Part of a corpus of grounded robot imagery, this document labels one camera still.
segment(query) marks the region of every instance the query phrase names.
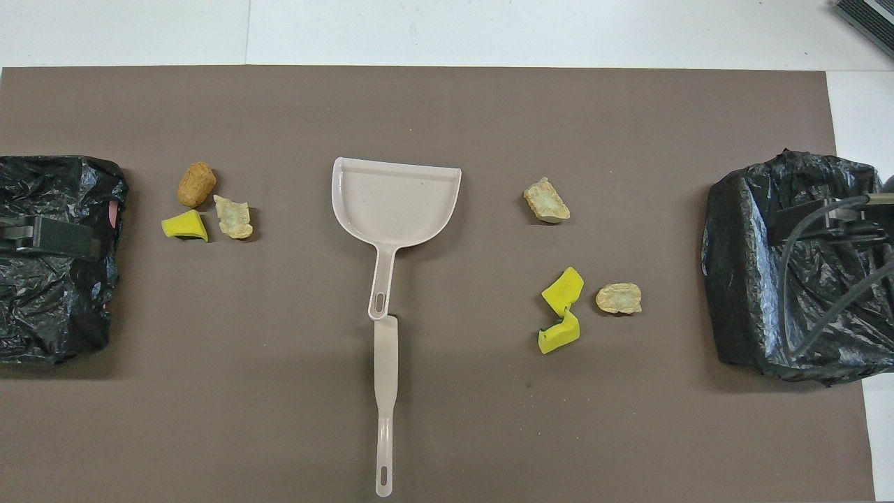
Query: dustpan handle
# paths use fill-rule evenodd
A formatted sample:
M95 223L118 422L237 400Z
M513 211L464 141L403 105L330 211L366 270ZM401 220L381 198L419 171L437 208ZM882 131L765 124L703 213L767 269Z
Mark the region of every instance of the dustpan handle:
M373 273L373 291L369 295L369 318L381 320L388 316L388 303L391 300L391 278L394 272L394 254L396 248L376 247L375 272Z

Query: brush handle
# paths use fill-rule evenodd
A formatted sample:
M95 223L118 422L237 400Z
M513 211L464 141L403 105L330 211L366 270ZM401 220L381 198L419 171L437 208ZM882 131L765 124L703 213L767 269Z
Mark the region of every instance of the brush handle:
M397 318L386 316L373 324L373 387L379 408L379 435L375 447L375 494L392 492L394 402L397 401Z
M379 441L375 447L375 494L385 497L391 494L393 477L393 419L379 418Z

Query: pink object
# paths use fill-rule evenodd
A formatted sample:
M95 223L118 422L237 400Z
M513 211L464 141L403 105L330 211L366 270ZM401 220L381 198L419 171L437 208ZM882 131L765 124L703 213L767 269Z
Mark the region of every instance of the pink object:
M118 201L116 200L109 201L109 224L112 225L112 229L118 227Z

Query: beige rock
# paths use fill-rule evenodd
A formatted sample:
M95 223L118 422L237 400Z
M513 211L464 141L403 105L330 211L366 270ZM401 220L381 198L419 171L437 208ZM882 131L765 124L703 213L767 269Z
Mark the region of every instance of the beige rock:
M215 208L220 218L221 231L233 239L245 239L254 232L249 224L249 204L233 202L215 194Z
M523 195L534 215L544 222L558 224L571 217L568 207L545 176L528 187Z
M603 286L596 294L596 306L605 312L633 314L643 312L639 302L643 293L633 283L612 283Z

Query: debris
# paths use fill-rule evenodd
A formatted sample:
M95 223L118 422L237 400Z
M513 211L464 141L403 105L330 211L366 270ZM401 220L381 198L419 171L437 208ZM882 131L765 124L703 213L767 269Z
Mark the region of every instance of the debris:
M233 239L245 239L251 236L254 228L249 224L249 204L233 202L215 194L217 217L220 218L221 231Z
M553 349L573 342L580 337L580 323L571 313L571 304L580 298L584 289L584 278L574 268L567 268L559 279L546 287L540 295L561 318L559 323L541 329L537 334L540 352L547 354Z
M211 190L215 188L217 178L211 168L203 162L190 165L180 179L177 187L177 200L189 208L195 208L205 201Z
M167 220L162 220L162 230L168 237L199 237L208 241L208 232L202 224L202 217L195 209Z
M558 224L571 217L568 207L545 176L528 187L522 195L534 211L535 217L544 222Z
M639 302L643 293L633 283L612 283L603 286L596 294L596 305L599 309L610 313L633 314L643 312Z

